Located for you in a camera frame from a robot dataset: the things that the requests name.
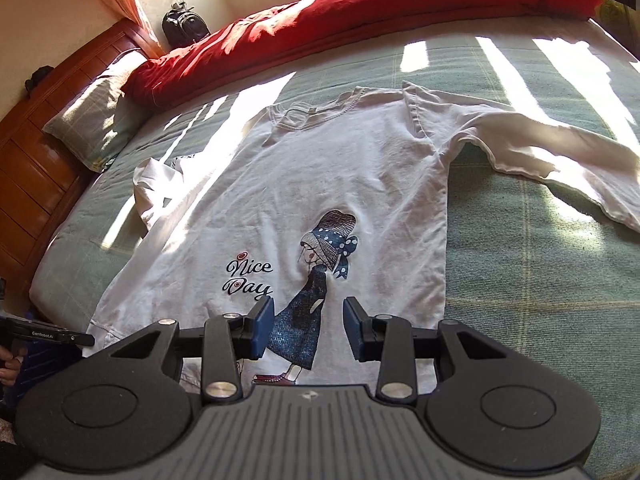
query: backpack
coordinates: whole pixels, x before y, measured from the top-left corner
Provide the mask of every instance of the backpack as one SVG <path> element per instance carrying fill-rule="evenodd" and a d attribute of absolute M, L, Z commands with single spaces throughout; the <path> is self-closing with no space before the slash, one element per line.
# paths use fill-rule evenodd
<path fill-rule="evenodd" d="M 172 9 L 164 15 L 162 31 L 172 50 L 197 43 L 211 35 L 204 20 L 191 9 L 193 7 L 187 9 L 184 2 L 180 2 L 173 4 Z"/>
<path fill-rule="evenodd" d="M 33 74 L 31 74 L 31 78 L 27 79 L 27 81 L 24 82 L 24 87 L 27 89 L 28 97 L 31 97 L 31 92 L 33 92 L 33 89 L 36 88 L 36 86 L 38 86 L 52 70 L 52 66 L 45 65 L 41 66 Z"/>

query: wooden headboard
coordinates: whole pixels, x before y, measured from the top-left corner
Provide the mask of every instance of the wooden headboard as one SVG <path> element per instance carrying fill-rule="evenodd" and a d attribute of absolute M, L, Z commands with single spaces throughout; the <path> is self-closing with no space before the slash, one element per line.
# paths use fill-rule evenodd
<path fill-rule="evenodd" d="M 28 298 L 56 228 L 97 176 L 42 127 L 132 48 L 152 58 L 163 54 L 137 25 L 121 20 L 65 59 L 0 121 L 0 276 L 8 296 Z"/>

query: printed graphic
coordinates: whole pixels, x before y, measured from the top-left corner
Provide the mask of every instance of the printed graphic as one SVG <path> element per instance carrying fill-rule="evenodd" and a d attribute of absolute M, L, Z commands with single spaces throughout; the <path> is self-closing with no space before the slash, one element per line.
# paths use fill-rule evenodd
<path fill-rule="evenodd" d="M 347 258 L 358 245 L 358 238 L 350 236 L 355 225 L 353 215 L 334 209 L 303 235 L 300 245 L 309 275 L 302 290 L 276 316 L 267 345 L 291 364 L 280 375 L 254 376 L 254 383 L 295 384 L 302 368 L 311 370 L 326 297 L 326 272 L 329 270 L 337 279 L 347 279 Z"/>
<path fill-rule="evenodd" d="M 231 260 L 226 265 L 226 272 L 230 273 L 230 277 L 222 286 L 222 290 L 230 296 L 236 292 L 252 292 L 256 294 L 254 300 L 258 301 L 272 290 L 271 287 L 265 283 L 257 283 L 257 278 L 251 276 L 251 274 L 273 272 L 273 267 L 271 267 L 270 263 L 250 260 L 249 253 L 246 251 L 238 254 L 235 260 Z"/>

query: hand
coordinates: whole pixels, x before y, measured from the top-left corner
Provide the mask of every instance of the hand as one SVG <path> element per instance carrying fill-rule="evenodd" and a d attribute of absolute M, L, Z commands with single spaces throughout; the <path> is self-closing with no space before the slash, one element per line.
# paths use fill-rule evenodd
<path fill-rule="evenodd" d="M 4 361 L 4 366 L 6 367 L 0 368 L 0 383 L 4 384 L 4 386 L 13 386 L 15 384 L 15 378 L 20 373 L 22 358 L 25 355 L 27 355 L 26 348 L 20 348 L 18 357 L 14 358 L 11 352 L 0 346 L 0 361 Z"/>

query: blue dress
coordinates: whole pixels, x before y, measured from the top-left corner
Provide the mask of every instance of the blue dress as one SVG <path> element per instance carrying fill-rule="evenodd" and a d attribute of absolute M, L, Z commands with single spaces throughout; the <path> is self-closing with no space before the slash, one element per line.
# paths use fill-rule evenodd
<path fill-rule="evenodd" d="M 292 364 L 311 370 L 314 362 L 322 306 L 326 297 L 326 266 L 316 265 L 305 286 L 275 317 L 267 348 Z M 311 307 L 322 300 L 313 312 Z"/>

